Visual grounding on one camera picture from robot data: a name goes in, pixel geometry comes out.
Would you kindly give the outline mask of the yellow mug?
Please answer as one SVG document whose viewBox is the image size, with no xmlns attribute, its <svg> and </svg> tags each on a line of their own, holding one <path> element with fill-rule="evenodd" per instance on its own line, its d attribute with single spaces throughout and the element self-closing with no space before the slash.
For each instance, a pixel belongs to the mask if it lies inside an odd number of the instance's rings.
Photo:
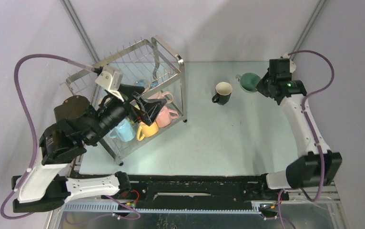
<svg viewBox="0 0 365 229">
<path fill-rule="evenodd" d="M 138 141 L 142 141 L 144 138 L 151 137 L 158 133 L 159 127 L 156 122 L 152 123 L 151 125 L 146 125 L 145 123 L 141 122 L 139 124 L 136 139 Z"/>
</svg>

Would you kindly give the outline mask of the mint green mug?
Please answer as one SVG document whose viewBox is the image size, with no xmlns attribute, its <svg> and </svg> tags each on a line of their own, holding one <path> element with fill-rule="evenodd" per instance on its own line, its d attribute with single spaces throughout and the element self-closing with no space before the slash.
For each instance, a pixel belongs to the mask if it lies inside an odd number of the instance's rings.
<svg viewBox="0 0 365 229">
<path fill-rule="evenodd" d="M 257 92 L 256 86 L 260 82 L 261 77 L 255 73 L 244 73 L 242 75 L 236 75 L 236 80 L 239 82 L 240 87 L 248 92 Z"/>
</svg>

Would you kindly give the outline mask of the black mug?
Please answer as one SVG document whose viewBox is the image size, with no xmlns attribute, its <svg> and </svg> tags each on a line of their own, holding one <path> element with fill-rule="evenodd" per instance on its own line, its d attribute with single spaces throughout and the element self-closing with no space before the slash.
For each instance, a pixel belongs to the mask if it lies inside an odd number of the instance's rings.
<svg viewBox="0 0 365 229">
<path fill-rule="evenodd" d="M 225 105 L 230 100 L 233 87 L 230 83 L 220 82 L 215 87 L 215 95 L 212 97 L 212 102 Z"/>
</svg>

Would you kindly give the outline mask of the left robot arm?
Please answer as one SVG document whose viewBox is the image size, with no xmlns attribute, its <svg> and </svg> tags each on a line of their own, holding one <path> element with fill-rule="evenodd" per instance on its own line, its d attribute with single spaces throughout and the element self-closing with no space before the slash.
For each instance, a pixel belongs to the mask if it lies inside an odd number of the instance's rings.
<svg viewBox="0 0 365 229">
<path fill-rule="evenodd" d="M 56 123 L 46 128 L 38 141 L 38 162 L 26 178 L 12 178 L 12 189 L 18 191 L 13 211 L 47 212 L 93 196 L 127 198 L 131 185 L 124 172 L 95 178 L 69 178 L 59 172 L 86 153 L 86 146 L 97 146 L 122 121 L 153 124 L 167 101 L 145 99 L 143 91 L 143 87 L 122 84 L 121 97 L 107 93 L 98 108 L 81 95 L 69 97 L 55 107 Z"/>
</svg>

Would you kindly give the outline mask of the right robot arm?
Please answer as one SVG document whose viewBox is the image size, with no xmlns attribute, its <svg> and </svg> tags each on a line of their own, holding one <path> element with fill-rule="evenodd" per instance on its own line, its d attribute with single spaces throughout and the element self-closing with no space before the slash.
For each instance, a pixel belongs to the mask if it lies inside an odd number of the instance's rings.
<svg viewBox="0 0 365 229">
<path fill-rule="evenodd" d="M 277 189 L 328 186 L 332 183 L 342 156 L 324 141 L 311 114 L 307 91 L 300 80 L 292 79 L 291 60 L 271 59 L 267 73 L 256 86 L 257 92 L 272 98 L 283 110 L 294 135 L 298 159 L 280 172 L 268 173 L 258 185 L 258 195 L 271 199 Z"/>
</svg>

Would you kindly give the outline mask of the steel two-tier dish rack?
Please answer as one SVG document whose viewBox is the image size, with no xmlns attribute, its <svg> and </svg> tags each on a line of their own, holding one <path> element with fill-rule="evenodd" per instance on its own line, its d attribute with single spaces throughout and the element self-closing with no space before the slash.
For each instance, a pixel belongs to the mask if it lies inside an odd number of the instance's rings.
<svg viewBox="0 0 365 229">
<path fill-rule="evenodd" d="M 174 119 L 171 124 L 160 128 L 159 132 L 149 138 L 138 141 L 136 136 L 129 142 L 122 142 L 119 139 L 111 139 L 108 135 L 99 143 L 105 151 L 120 166 L 132 152 L 136 151 L 155 137 L 179 121 L 187 122 L 187 82 L 185 76 L 185 62 L 182 56 L 160 36 L 154 36 L 151 40 L 142 39 L 130 46 L 117 51 L 115 54 L 95 63 L 97 66 L 110 65 L 123 72 L 122 83 L 134 85 L 137 80 L 146 79 L 150 82 L 159 83 L 153 89 L 146 90 L 142 95 L 149 98 L 156 92 L 169 91 L 173 94 L 174 100 L 166 106 L 177 111 L 179 118 Z M 66 97 L 82 95 L 92 102 L 97 109 L 98 100 L 106 95 L 104 89 L 95 84 L 96 74 L 87 73 L 85 70 L 76 72 L 60 84 Z"/>
</svg>

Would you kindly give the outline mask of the pink faceted mug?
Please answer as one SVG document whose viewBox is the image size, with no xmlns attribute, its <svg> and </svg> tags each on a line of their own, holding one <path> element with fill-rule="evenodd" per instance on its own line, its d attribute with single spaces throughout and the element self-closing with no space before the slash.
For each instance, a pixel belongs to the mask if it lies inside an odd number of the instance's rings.
<svg viewBox="0 0 365 229">
<path fill-rule="evenodd" d="M 171 124 L 171 122 L 174 119 L 177 119 L 179 117 L 180 117 L 180 115 L 177 111 L 165 106 L 159 112 L 159 114 L 156 118 L 156 123 L 159 128 L 164 128 L 164 127 L 168 126 L 169 124 Z"/>
</svg>

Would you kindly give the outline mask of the large pink mug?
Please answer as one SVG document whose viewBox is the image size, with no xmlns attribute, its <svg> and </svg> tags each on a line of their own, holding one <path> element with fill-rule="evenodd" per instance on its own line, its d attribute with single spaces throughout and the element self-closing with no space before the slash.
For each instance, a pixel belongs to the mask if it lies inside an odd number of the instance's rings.
<svg viewBox="0 0 365 229">
<path fill-rule="evenodd" d="M 149 99 L 166 99 L 167 100 L 167 104 L 170 104 L 173 102 L 174 97 L 173 94 L 169 91 L 159 91 L 156 92 L 154 95 L 150 96 Z"/>
</svg>

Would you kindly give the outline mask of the blue-rimmed cup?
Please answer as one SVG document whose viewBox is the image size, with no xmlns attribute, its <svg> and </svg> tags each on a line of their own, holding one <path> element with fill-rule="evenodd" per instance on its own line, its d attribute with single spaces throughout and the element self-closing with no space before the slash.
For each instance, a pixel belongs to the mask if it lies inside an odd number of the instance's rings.
<svg viewBox="0 0 365 229">
<path fill-rule="evenodd" d="M 137 80 L 135 83 L 134 83 L 135 86 L 140 86 L 140 87 L 144 87 L 146 90 L 150 90 L 150 89 L 153 89 L 155 88 L 156 86 L 159 85 L 159 83 L 157 81 L 148 81 L 146 79 L 140 79 L 140 80 Z"/>
</svg>

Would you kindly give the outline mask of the light blue mug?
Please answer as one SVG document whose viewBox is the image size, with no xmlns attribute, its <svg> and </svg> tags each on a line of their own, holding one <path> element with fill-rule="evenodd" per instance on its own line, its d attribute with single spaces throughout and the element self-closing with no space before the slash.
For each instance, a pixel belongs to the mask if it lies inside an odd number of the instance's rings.
<svg viewBox="0 0 365 229">
<path fill-rule="evenodd" d="M 117 138 L 122 142 L 129 142 L 134 139 L 135 131 L 131 123 L 127 119 L 123 119 L 110 131 L 109 137 L 112 139 Z"/>
</svg>

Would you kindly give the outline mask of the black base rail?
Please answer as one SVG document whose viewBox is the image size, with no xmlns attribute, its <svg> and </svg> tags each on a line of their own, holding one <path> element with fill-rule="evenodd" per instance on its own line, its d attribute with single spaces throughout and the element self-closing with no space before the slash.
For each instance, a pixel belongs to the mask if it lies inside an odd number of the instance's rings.
<svg viewBox="0 0 365 229">
<path fill-rule="evenodd" d="M 132 200 L 140 210 L 250 211 L 256 202 L 276 203 L 279 190 L 266 176 L 129 175 L 112 197 Z"/>
</svg>

